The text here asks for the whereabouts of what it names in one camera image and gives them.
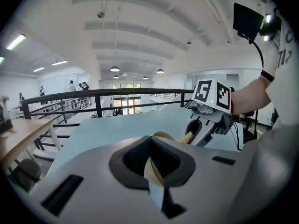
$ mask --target white table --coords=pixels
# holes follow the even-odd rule
[[[157,131],[163,131],[179,140],[185,135],[185,129],[191,121],[190,117],[190,110],[172,107],[140,114],[85,119],[65,142],[49,172],[86,150],[124,139],[153,135]],[[242,149],[243,129],[241,124],[237,124],[237,126],[239,146]],[[206,148],[238,152],[235,128],[232,128],[227,135],[213,134],[213,139],[206,145]]]
[[[11,163],[41,134],[49,130],[54,144],[61,149],[51,119],[14,119],[13,128],[0,135],[0,163],[6,170]]]

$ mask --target window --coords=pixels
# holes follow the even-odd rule
[[[140,89],[141,84],[113,84],[113,89]],[[131,95],[114,95],[113,96],[114,107],[118,106],[129,106],[129,105],[140,105],[141,96],[140,94],[131,94]],[[123,108],[122,113],[126,114],[135,114],[140,113],[141,107],[136,108]]]

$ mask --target ceiling light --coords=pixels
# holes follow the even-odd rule
[[[111,67],[110,70],[113,71],[113,72],[120,71],[120,69],[117,66],[115,66],[115,65],[113,67]]]
[[[163,73],[164,73],[164,70],[159,69],[159,70],[157,70],[157,73],[158,73],[158,74],[163,74]]]
[[[266,14],[266,22],[270,22],[271,20],[271,14]]]
[[[45,68],[41,67],[41,68],[38,68],[38,69],[34,70],[33,72],[37,72],[37,71],[42,70],[42,69],[45,69]]]
[[[18,45],[21,41],[25,39],[25,35],[21,34],[19,35],[8,47],[7,49],[12,50],[16,45]]]
[[[67,63],[68,61],[63,61],[63,62],[56,62],[56,63],[54,63],[54,64],[52,64],[52,65],[60,65],[60,64],[63,64],[63,63]]]

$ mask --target chair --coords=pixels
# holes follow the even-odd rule
[[[16,185],[23,188],[25,191],[30,191],[31,188],[40,180],[42,170],[32,159],[24,159],[21,162],[15,160],[18,166],[10,170],[9,179]]]

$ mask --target light blue surface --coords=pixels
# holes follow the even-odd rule
[[[97,119],[85,119],[72,133],[51,165],[49,172],[54,171],[78,154],[121,140],[153,135],[163,131],[179,140],[185,135],[190,122],[191,111],[181,107],[146,112],[140,114],[112,116]],[[242,125],[238,124],[240,148],[243,146]],[[227,135],[213,135],[206,147],[237,151],[231,132]]]

